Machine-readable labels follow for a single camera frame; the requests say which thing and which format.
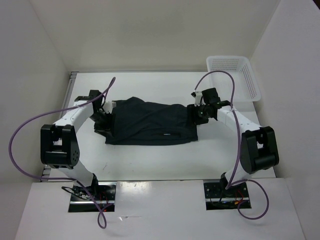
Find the dark navy shorts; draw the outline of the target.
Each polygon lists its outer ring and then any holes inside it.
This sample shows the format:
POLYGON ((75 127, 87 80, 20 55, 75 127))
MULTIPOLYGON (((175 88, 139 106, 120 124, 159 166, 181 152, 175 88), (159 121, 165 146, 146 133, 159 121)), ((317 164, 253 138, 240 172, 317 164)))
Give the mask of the dark navy shorts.
POLYGON ((137 97, 116 101, 105 137, 106 144, 123 146, 173 146, 197 140, 197 126, 186 106, 137 97))

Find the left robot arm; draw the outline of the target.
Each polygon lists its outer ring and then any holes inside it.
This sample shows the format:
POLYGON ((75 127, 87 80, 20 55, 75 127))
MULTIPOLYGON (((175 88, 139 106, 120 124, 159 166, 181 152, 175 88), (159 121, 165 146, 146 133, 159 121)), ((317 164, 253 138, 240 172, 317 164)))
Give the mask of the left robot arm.
POLYGON ((90 90, 88 96, 78 96, 70 110, 67 110, 53 124, 45 124, 40 130, 40 159, 52 169, 58 169, 68 179, 81 182, 82 194, 89 200, 96 199, 100 187, 96 175, 80 160, 77 132, 86 120, 94 122, 94 131, 106 134, 111 129, 114 101, 106 102, 106 94, 90 90))

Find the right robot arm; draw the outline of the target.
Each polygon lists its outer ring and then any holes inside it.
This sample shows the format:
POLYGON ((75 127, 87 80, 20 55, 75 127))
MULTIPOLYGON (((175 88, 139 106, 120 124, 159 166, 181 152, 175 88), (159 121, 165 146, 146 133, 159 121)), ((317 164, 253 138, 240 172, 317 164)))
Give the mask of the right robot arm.
POLYGON ((279 164, 279 153, 275 131, 270 126, 261 126, 241 114, 228 100, 222 101, 215 88, 191 93, 194 104, 188 105, 195 125, 209 119, 224 124, 237 136, 237 157, 233 169, 220 177, 219 191, 230 197, 237 185, 258 171, 268 170, 279 164))

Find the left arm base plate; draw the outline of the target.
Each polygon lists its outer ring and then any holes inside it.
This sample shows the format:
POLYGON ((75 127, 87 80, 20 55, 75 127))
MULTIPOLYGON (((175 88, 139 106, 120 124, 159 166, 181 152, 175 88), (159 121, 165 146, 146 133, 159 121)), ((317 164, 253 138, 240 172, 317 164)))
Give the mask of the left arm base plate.
MULTIPOLYGON (((94 197, 99 208, 103 212, 115 211, 116 199, 116 182, 99 182, 98 192, 94 193, 92 189, 87 188, 90 194, 94 197)), ((89 195, 80 186, 73 187, 62 186, 62 190, 70 194, 69 213, 83 213, 83 212, 98 212, 94 202, 89 195)))

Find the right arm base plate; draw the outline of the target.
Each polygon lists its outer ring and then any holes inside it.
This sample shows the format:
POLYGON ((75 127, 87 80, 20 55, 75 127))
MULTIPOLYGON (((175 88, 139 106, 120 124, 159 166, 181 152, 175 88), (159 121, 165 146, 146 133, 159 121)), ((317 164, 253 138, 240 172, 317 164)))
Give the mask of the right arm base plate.
POLYGON ((203 182, 206 210, 251 209, 250 197, 246 183, 241 183, 228 190, 218 180, 203 182))

